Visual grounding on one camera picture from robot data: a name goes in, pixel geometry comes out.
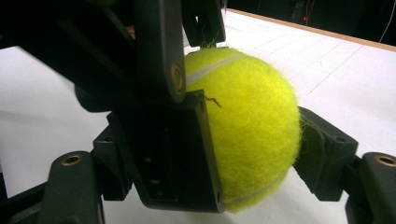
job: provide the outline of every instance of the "fuzzy felt surface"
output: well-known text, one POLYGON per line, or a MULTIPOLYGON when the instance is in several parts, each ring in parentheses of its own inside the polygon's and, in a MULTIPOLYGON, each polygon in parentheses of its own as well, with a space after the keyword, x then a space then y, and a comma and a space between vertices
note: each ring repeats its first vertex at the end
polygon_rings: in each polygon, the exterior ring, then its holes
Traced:
POLYGON ((300 114, 291 85, 270 64, 235 49, 189 54, 186 73, 195 77, 188 91, 205 91, 226 210, 258 203, 298 155, 300 114))

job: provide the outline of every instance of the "black mechanical part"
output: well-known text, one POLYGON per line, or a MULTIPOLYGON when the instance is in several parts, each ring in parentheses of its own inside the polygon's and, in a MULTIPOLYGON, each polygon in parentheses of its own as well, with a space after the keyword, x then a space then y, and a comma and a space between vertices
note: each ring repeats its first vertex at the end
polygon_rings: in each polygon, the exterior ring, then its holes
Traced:
POLYGON ((202 91, 189 92, 179 105, 115 111, 108 120, 118 147, 132 154, 125 169, 145 206, 224 210, 202 91))
POLYGON ((171 105, 186 94, 180 0, 134 0, 139 92, 149 105, 171 105))
POLYGON ((94 162, 86 151, 67 153, 50 168, 38 223, 104 223, 94 162))
POLYGON ((37 223, 45 187, 44 183, 0 202, 0 223, 37 223))
POLYGON ((6 181, 4 180, 3 172, 1 172, 0 164, 0 202, 5 201, 7 198, 6 181))
POLYGON ((92 113, 111 111, 111 105, 107 105, 99 98, 93 96, 87 91, 84 91, 82 88, 76 85, 75 94, 79 104, 87 111, 90 111, 92 113))
POLYGON ((183 27, 192 47, 225 41, 224 21, 218 0, 183 0, 183 27))
POLYGON ((96 179, 106 201, 123 201, 132 187, 124 169, 123 152, 107 126, 93 141, 91 152, 95 162, 96 179))
POLYGON ((22 47, 99 99, 102 111, 138 104, 134 40, 109 8, 78 0, 6 2, 0 33, 1 42, 22 47))
POLYGON ((349 194, 349 224, 396 223, 396 158, 370 152, 346 166, 340 182, 349 194))
POLYGON ((353 162, 358 142, 312 111, 300 107, 303 140, 294 168, 320 201, 338 202, 344 167, 353 162))

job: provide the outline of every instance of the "cable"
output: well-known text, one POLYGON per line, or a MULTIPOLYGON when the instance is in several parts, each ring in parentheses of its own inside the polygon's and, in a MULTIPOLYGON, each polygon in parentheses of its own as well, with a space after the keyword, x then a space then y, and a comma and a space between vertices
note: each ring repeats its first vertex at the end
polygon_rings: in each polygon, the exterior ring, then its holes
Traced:
POLYGON ((305 25, 308 25, 308 4, 309 4, 309 0, 306 2, 305 5, 305 25))
POLYGON ((311 8, 309 8, 308 17, 311 17, 311 12, 312 12, 312 9, 314 8, 315 2, 316 2, 316 0, 314 0, 314 1, 312 2, 311 8))
POLYGON ((381 38, 379 39, 379 43, 381 43, 382 38, 384 38, 384 35, 385 35, 385 33, 387 32, 387 30, 388 30, 388 28, 389 28, 389 26, 390 26, 390 22, 392 21, 392 18, 393 18, 393 13, 395 12, 395 7, 396 7, 396 0, 395 0, 395 2, 393 3, 393 10, 392 10, 392 14, 390 14, 390 19, 389 19, 387 28, 385 28, 384 34, 382 34, 381 38))

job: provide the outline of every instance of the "white table surface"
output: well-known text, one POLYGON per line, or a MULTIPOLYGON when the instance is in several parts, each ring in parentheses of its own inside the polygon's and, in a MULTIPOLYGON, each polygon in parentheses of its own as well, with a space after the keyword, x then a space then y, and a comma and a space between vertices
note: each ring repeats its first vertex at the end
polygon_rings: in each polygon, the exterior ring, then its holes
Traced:
MULTIPOLYGON (((223 44, 278 68, 299 104, 360 142, 358 155, 396 155, 396 52, 253 19, 226 15, 223 44)), ((0 50, 0 160, 8 196, 46 181, 50 164, 92 149, 106 114, 86 112, 72 84, 19 48, 0 50)), ((293 169, 274 194, 238 214, 151 210, 135 189, 105 202, 107 223, 347 223, 339 203, 319 202, 293 169)))

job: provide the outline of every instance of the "dark background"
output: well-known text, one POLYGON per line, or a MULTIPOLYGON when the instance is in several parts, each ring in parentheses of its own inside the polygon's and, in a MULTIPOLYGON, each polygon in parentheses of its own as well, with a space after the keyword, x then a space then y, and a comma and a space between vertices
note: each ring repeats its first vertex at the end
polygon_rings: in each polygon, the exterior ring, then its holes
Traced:
MULTIPOLYGON (((393 4, 394 0, 229 0, 227 7, 379 42, 393 4)), ((396 46, 394 14, 381 43, 396 46)))

